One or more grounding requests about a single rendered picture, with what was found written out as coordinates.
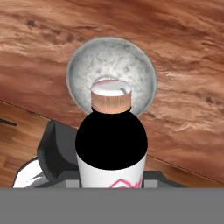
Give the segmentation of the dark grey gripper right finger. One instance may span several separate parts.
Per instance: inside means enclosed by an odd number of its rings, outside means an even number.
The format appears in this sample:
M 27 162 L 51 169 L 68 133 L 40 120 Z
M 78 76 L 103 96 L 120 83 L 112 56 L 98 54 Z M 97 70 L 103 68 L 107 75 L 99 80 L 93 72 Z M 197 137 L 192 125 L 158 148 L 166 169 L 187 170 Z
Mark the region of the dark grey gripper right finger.
M 161 171 L 145 171 L 143 173 L 144 188 L 186 188 L 185 185 L 169 180 Z

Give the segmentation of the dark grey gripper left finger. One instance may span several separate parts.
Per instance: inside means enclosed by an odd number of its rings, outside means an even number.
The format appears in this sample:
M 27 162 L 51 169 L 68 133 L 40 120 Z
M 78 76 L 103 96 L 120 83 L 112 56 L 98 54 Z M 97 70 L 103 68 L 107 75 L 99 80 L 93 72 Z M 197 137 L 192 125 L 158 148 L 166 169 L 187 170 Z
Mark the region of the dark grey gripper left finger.
M 49 176 L 44 184 L 37 188 L 79 188 L 80 174 L 78 171 L 63 171 L 59 176 Z

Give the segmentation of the black soda bottle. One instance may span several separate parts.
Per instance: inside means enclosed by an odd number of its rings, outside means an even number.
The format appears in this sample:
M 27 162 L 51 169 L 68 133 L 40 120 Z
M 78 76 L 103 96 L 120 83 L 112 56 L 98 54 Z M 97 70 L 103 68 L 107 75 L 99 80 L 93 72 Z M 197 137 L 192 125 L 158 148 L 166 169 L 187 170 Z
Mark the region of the black soda bottle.
M 131 86 L 101 80 L 91 87 L 92 112 L 81 123 L 75 149 L 84 188 L 139 188 L 148 140 L 131 113 Z

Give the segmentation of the white marbled bowl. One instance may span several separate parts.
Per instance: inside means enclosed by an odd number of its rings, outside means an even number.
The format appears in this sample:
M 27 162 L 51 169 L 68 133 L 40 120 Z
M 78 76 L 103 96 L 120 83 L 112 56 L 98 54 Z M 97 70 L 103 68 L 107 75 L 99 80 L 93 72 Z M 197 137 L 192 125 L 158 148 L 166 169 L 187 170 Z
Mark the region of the white marbled bowl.
M 125 81 L 131 86 L 135 116 L 146 112 L 158 89 L 156 70 L 147 54 L 123 38 L 93 38 L 75 51 L 67 65 L 69 94 L 86 114 L 92 112 L 91 87 L 104 80 Z

